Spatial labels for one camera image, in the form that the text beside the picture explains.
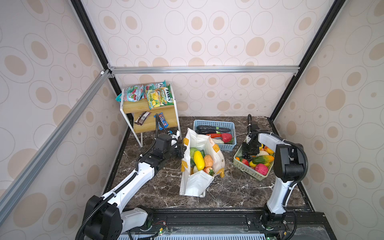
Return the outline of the green cabbage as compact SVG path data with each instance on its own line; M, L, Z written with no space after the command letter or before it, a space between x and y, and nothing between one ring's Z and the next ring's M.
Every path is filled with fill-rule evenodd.
M190 157L191 159L194 158L195 152L199 151L197 148L190 148Z

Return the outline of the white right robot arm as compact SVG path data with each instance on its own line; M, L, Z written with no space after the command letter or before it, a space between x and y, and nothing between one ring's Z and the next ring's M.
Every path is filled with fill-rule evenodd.
M308 172L307 155L302 145L283 139L273 132L261 130L253 123L250 114L247 116L247 123L247 138L242 144L243 156L256 165L266 160L274 163L276 182L266 203L265 212L268 217L283 215L294 187Z

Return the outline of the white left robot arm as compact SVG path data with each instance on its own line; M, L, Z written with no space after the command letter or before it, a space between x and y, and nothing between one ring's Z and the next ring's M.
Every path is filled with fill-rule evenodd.
M144 226L151 211L143 207L125 211L125 207L167 161L184 157L186 147L179 140L180 136L180 131L173 134L166 128L163 128L163 134L156 133L150 148L139 156L134 170L125 179L104 195L92 196L88 200L83 222L75 238L116 240L121 233Z

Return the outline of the red bell pepper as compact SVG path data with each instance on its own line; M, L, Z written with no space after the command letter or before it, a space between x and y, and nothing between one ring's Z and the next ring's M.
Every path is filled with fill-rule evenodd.
M228 144L232 141L233 139L233 136L229 133L222 133L221 134L221 138L222 138L222 141L225 143L225 144Z

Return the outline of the green plastic basket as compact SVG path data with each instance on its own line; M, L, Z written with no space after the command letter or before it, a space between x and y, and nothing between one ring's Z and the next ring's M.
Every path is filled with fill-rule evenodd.
M275 152L261 144L259 153L248 154L243 151L243 145L235 153L233 163L241 171L261 181L265 179L274 166Z

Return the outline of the yellow mango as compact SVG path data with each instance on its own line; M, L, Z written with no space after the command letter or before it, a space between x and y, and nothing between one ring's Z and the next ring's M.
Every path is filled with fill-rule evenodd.
M198 170L201 171L205 168L204 158L200 151L195 152L194 154L194 163L197 166Z

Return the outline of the tan wrinkled potato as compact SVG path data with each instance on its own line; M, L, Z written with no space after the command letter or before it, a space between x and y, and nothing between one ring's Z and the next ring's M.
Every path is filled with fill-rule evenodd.
M214 164L214 160L210 155L205 155L204 157L205 167L212 167Z

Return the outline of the white grocery bag yellow handles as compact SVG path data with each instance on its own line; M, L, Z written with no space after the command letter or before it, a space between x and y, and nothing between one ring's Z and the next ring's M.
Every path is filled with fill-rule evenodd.
M186 147L181 161L180 195L204 197L216 176L225 176L225 158L219 145L207 135L187 130L183 139Z

